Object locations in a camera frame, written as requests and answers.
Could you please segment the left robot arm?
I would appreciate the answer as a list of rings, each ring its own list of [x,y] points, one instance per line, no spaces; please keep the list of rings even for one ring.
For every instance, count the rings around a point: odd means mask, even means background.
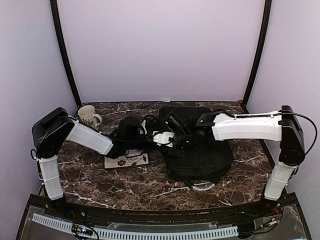
[[[142,126],[138,126],[133,138],[122,137],[118,133],[107,135],[80,122],[62,107],[36,122],[31,134],[34,147],[30,155],[37,162],[39,179],[46,195],[53,201],[50,208],[60,218],[67,218],[71,213],[70,206],[62,200],[65,195],[58,167],[58,155],[62,148],[69,144],[79,145],[111,159],[123,156],[130,150],[138,150],[143,155],[154,149],[151,134]]]

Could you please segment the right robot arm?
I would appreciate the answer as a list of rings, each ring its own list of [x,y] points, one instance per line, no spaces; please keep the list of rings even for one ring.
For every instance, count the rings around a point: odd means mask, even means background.
[[[255,205],[255,213],[266,217],[275,208],[290,178],[310,152],[305,149],[304,133],[298,117],[313,121],[295,113],[288,105],[280,110],[256,114],[230,114],[222,110],[205,112],[197,119],[188,115],[180,117],[172,110],[163,123],[174,133],[171,138],[176,146],[201,146],[226,140],[269,140],[280,143],[280,153],[265,189],[264,199]]]

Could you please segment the black student backpack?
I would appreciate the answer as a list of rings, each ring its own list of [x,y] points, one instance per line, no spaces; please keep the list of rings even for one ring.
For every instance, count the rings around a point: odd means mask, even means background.
[[[180,132],[165,129],[164,118],[169,113],[180,118]],[[185,135],[190,141],[185,148],[185,157],[169,155],[168,149],[172,146],[160,147],[170,179],[188,185],[193,180],[208,180],[216,184],[231,169],[234,156],[229,142],[215,140],[212,133],[216,116],[217,111],[207,107],[164,106],[159,110],[160,130],[174,133],[174,136]]]

